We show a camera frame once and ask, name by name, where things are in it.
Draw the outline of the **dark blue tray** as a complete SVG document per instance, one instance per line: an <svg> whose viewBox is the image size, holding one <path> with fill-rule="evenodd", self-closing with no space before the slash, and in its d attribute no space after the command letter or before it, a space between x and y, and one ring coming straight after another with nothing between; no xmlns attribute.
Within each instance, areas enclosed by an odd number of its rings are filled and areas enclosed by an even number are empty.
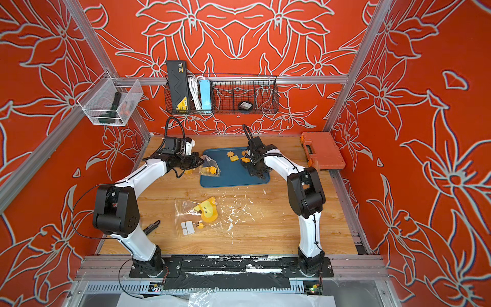
<svg viewBox="0 0 491 307"><path fill-rule="evenodd" d="M202 188L225 188L269 183L270 175L268 173L264 175L263 179L250 176L248 170L241 165L240 160L230 161L230 158L227 156L228 152L234 152L239 157L242 157L242 151L244 150L246 150L246 147L205 150L203 154L217 162L218 168L220 169L220 176L210 177L202 175L200 177Z"/></svg>

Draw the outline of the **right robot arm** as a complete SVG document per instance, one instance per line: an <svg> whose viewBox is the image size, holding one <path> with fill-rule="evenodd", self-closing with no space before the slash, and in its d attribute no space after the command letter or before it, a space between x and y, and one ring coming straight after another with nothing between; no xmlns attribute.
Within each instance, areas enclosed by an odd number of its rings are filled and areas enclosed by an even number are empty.
<svg viewBox="0 0 491 307"><path fill-rule="evenodd" d="M248 139L245 157L250 161L241 162L241 165L252 177L263 179L266 174L275 171L285 179L290 207L299 218L300 271L307 277L319 274L325 258L320 243L319 222L326 196L318 171L314 167L305 168L294 163L274 145L265 145L260 137L253 136L246 124L242 129Z"/></svg>

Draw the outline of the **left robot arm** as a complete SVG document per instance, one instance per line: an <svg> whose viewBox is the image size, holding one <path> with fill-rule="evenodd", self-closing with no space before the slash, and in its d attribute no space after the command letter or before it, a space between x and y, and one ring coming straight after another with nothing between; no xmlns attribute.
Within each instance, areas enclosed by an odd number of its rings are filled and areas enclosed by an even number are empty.
<svg viewBox="0 0 491 307"><path fill-rule="evenodd" d="M132 256L134 266L145 275L157 276L164 270L161 248L153 243L140 224L138 197L156 180L174 172L180 178L188 170L204 163L193 150L194 140L185 135L180 120L170 116L166 125L175 122L181 137L164 133L157 150L144 159L144 165L114 184L98 186L93 211L93 226L111 239L117 240Z"/></svg>

